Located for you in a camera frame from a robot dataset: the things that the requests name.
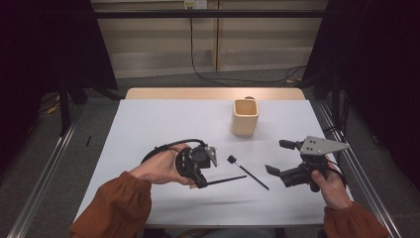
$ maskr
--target black curtain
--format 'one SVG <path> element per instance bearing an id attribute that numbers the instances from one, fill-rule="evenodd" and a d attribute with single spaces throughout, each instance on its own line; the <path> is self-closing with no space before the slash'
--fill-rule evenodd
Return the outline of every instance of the black curtain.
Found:
<path id="1" fill-rule="evenodd" d="M 0 173 L 38 117 L 41 98 L 61 80 L 76 102 L 81 88 L 117 88 L 89 0 L 0 1 Z"/>
<path id="2" fill-rule="evenodd" d="M 304 81 L 323 98 L 340 88 L 367 120 L 396 165 L 420 188 L 420 1 L 331 0 L 329 11 L 356 14 L 323 19 Z"/>

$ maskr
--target person's left hand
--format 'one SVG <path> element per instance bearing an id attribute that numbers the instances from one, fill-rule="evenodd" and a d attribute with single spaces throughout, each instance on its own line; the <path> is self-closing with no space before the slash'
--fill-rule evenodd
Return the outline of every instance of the person's left hand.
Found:
<path id="1" fill-rule="evenodd" d="M 154 155 L 141 165 L 129 171 L 129 173 L 137 179 L 154 184 L 177 181 L 183 185 L 194 185 L 194 180 L 182 177 L 175 166 L 175 158 L 178 155 L 178 152 L 186 148 L 189 148 L 187 144 L 173 146 L 170 150 Z"/>

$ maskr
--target electrical outlet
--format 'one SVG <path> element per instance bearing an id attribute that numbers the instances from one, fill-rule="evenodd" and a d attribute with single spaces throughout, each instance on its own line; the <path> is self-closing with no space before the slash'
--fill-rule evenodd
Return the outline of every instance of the electrical outlet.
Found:
<path id="1" fill-rule="evenodd" d="M 195 0 L 184 0 L 184 9 L 195 9 Z"/>
<path id="2" fill-rule="evenodd" d="M 207 0 L 195 0 L 195 9 L 207 9 Z"/>

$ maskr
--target gray bracket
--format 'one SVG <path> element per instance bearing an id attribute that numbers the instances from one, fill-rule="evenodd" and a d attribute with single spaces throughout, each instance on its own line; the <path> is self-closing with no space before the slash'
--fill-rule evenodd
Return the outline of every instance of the gray bracket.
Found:
<path id="1" fill-rule="evenodd" d="M 302 147 L 300 148 L 300 154 L 316 156 L 343 151 L 349 148 L 350 145 L 347 143 L 330 141 L 324 138 L 308 136 L 306 137 Z"/>

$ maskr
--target black rod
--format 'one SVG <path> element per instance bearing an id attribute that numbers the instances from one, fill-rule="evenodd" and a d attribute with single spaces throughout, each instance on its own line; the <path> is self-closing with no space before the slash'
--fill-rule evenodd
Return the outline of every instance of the black rod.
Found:
<path id="1" fill-rule="evenodd" d="M 72 15 L 97 19 L 130 18 L 326 18 L 343 17 L 352 12 L 331 12 L 324 10 L 138 10 L 95 12 L 38 12 L 43 15 Z"/>

